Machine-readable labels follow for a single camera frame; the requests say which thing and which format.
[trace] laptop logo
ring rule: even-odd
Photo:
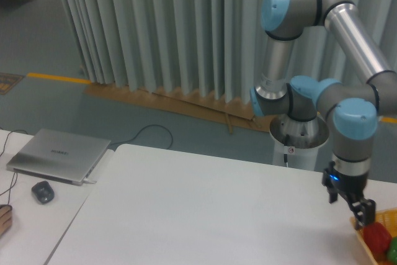
[[[68,152],[66,152],[66,151],[61,151],[61,150],[52,149],[51,152],[52,152],[52,153],[58,153],[59,155],[69,155]]]

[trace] red fruit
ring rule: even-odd
[[[373,254],[383,254],[389,249],[391,235],[378,222],[364,227],[364,241]]]

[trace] silver laptop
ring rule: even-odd
[[[110,140],[41,129],[7,164],[7,169],[80,186]]]

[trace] yellow floor stripe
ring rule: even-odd
[[[69,78],[69,77],[62,77],[62,76],[53,76],[50,74],[29,73],[26,75],[26,77],[57,80],[57,81],[66,81],[66,82],[81,83],[81,84],[91,84],[90,80]]]
[[[383,121],[383,122],[389,122],[389,123],[391,123],[391,124],[397,124],[397,119],[395,119],[395,118],[390,118],[390,117],[384,117],[384,118],[382,118],[381,121]]]

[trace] tiled floor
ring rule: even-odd
[[[60,0],[0,0],[0,72],[43,73],[83,78],[79,57]],[[132,106],[83,94],[86,85],[24,78],[0,96],[0,126],[6,130],[41,128],[127,140],[148,124],[167,127],[174,136],[172,150],[271,163],[269,134],[160,110]],[[394,150],[397,125],[381,124],[375,140],[372,179],[397,182]],[[166,148],[168,133],[158,127],[142,132],[134,144]],[[320,152],[316,170],[331,156],[331,142]]]

